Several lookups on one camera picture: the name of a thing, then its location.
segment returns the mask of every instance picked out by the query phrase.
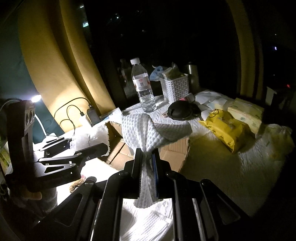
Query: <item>basket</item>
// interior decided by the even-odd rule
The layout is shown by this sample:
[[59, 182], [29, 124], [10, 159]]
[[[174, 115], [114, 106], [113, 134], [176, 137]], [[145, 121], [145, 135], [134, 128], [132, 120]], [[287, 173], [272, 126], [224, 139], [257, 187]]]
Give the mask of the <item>basket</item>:
[[170, 104], [189, 94], [188, 75], [174, 79], [164, 80], [160, 78], [163, 97]]

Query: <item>yellow snack bag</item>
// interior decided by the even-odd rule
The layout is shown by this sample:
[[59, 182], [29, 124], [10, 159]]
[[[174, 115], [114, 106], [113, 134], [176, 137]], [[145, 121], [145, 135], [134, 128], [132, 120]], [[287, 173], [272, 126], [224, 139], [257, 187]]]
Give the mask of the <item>yellow snack bag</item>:
[[223, 110], [214, 110], [205, 121], [199, 121], [210, 129], [232, 153], [237, 152], [244, 144], [246, 135], [250, 131], [248, 124], [234, 119], [231, 114]]

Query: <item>bright light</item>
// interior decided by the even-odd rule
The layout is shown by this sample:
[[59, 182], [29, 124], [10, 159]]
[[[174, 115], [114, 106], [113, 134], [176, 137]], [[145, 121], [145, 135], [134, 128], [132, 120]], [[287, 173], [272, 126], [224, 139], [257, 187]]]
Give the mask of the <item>bright light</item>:
[[41, 95], [35, 95], [31, 99], [31, 101], [34, 103], [38, 102], [39, 100], [41, 100]]

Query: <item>cardboard box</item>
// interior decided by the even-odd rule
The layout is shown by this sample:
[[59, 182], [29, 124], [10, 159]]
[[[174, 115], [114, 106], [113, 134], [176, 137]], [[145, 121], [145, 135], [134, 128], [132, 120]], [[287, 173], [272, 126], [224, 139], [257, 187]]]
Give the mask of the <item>cardboard box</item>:
[[262, 123], [264, 108], [236, 98], [227, 110], [235, 119], [248, 124], [254, 134], [258, 133]]
[[[122, 138], [121, 125], [115, 122], [105, 124], [109, 130], [110, 153], [109, 156], [102, 156], [100, 160], [110, 164], [118, 171], [124, 169], [127, 161], [133, 160], [128, 145]], [[189, 151], [189, 138], [183, 138], [175, 143], [159, 148], [159, 155], [162, 160], [168, 161], [172, 170], [179, 172]]]

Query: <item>metal thermos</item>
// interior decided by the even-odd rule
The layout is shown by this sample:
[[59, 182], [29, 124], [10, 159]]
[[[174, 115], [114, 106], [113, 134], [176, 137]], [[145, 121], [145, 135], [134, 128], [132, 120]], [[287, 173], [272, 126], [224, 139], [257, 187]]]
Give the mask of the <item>metal thermos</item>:
[[193, 64], [185, 65], [184, 72], [188, 74], [189, 91], [192, 94], [200, 92], [200, 84], [198, 81], [197, 66]]

